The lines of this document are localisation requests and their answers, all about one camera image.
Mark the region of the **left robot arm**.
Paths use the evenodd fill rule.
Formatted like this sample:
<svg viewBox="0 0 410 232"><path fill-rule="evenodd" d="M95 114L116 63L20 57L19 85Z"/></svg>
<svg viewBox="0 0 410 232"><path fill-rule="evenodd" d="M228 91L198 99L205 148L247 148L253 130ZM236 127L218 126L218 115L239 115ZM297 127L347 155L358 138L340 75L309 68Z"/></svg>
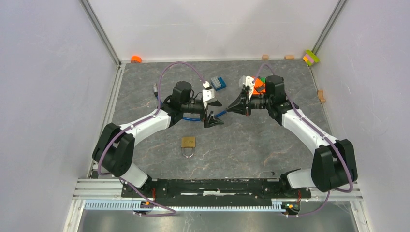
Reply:
<svg viewBox="0 0 410 232"><path fill-rule="evenodd" d="M148 196L152 191L150 176L138 168L132 161L134 147L147 137L172 127L185 113L198 114L205 128L222 125L208 106L221 107L215 98L215 90L205 83L200 99L196 99L192 85L179 81L172 94L160 102L160 107L152 113L133 122L116 125L107 124L94 148L92 158L98 167L105 168L109 174L133 184L133 190L140 197Z"/></svg>

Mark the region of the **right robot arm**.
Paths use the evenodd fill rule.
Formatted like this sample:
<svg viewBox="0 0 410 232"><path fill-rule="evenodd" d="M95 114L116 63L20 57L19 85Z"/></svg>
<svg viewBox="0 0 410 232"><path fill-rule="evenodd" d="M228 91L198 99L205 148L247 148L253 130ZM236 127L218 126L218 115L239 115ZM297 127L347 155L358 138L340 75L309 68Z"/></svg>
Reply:
<svg viewBox="0 0 410 232"><path fill-rule="evenodd" d="M313 154L311 168L284 175L285 181L279 184L280 193L292 197L300 188L317 188L321 192L353 191L353 183L358 178L353 144L348 139L337 139L314 124L286 94L282 77L267 77L262 91L257 91L256 82L252 76L241 77L241 92L227 111L249 116L253 110L266 109L272 119L292 132Z"/></svg>

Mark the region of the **orange letter e block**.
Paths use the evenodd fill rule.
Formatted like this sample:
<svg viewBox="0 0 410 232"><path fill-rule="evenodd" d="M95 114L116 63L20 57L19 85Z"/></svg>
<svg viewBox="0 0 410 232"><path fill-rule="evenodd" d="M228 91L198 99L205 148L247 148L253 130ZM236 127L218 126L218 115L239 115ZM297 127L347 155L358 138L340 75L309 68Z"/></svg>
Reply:
<svg viewBox="0 0 410 232"><path fill-rule="evenodd" d="M255 78L255 83L254 83L254 90L253 90L253 95L260 95L260 94L265 94L266 93L266 85L265 83L262 83L260 81L260 78Z"/></svg>

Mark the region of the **blue toy brick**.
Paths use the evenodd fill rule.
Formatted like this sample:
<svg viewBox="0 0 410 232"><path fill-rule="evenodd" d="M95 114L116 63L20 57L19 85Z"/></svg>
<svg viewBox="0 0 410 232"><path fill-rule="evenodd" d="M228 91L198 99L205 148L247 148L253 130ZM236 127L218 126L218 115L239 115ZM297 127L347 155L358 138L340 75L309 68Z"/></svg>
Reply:
<svg viewBox="0 0 410 232"><path fill-rule="evenodd" d="M211 78L211 85L215 89L215 91L219 91L227 87L222 77Z"/></svg>

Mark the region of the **brass padlock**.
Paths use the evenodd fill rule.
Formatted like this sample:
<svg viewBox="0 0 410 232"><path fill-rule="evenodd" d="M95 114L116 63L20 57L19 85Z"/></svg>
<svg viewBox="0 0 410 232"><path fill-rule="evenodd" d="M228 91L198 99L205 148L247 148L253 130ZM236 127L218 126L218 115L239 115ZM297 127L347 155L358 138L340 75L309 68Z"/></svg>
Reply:
<svg viewBox="0 0 410 232"><path fill-rule="evenodd" d="M181 138L181 153L185 158L191 158L195 153L196 138L195 137L182 137Z"/></svg>

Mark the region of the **curved wooden block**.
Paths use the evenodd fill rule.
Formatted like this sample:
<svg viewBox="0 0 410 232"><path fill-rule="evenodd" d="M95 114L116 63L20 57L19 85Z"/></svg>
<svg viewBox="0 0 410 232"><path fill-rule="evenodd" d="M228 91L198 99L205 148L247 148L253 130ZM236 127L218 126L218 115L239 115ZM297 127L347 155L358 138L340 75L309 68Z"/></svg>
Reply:
<svg viewBox="0 0 410 232"><path fill-rule="evenodd" d="M321 104L326 102L326 98L324 97L324 90L323 89L319 89L317 91L317 95L318 95L318 98L319 98L319 101L320 101Z"/></svg>

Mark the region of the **stacked coloured toy bricks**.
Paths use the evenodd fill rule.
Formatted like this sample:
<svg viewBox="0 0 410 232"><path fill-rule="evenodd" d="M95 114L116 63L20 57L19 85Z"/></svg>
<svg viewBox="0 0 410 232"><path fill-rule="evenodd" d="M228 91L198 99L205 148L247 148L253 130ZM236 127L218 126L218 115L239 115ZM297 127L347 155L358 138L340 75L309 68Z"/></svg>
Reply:
<svg viewBox="0 0 410 232"><path fill-rule="evenodd" d="M312 66L320 62L320 59L310 50L305 51L305 55L302 59L308 66Z"/></svg>

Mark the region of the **orange round cap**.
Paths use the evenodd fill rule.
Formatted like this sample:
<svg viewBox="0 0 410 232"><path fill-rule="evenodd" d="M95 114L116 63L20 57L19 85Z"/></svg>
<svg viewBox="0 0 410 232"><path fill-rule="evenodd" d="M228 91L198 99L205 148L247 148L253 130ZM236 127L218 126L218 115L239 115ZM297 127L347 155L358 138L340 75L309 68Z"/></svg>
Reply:
<svg viewBox="0 0 410 232"><path fill-rule="evenodd" d="M139 56L132 56L130 59L130 63L141 63L142 59Z"/></svg>

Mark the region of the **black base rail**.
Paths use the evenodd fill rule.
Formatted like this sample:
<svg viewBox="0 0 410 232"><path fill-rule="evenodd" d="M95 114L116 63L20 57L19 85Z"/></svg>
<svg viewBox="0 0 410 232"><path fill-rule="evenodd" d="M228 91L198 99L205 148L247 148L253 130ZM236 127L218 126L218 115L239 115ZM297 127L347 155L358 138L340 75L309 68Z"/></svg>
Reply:
<svg viewBox="0 0 410 232"><path fill-rule="evenodd" d="M172 206L270 206L272 199L310 199L307 188L293 189L281 179L152 179L138 188L154 202Z"/></svg>

